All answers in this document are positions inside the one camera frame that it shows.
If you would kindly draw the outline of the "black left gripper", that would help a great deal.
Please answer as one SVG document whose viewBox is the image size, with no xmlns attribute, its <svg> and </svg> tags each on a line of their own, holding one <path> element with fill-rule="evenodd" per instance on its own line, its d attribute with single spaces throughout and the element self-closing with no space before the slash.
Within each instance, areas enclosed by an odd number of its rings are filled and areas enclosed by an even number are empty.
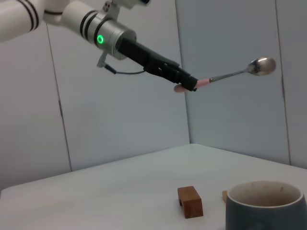
<svg viewBox="0 0 307 230">
<path fill-rule="evenodd" d="M 196 78 L 183 70 L 178 63 L 159 55 L 137 41 L 123 38 L 118 51 L 143 66 L 145 72 L 176 83 L 175 92 L 196 91 L 198 82 Z"/>
</svg>

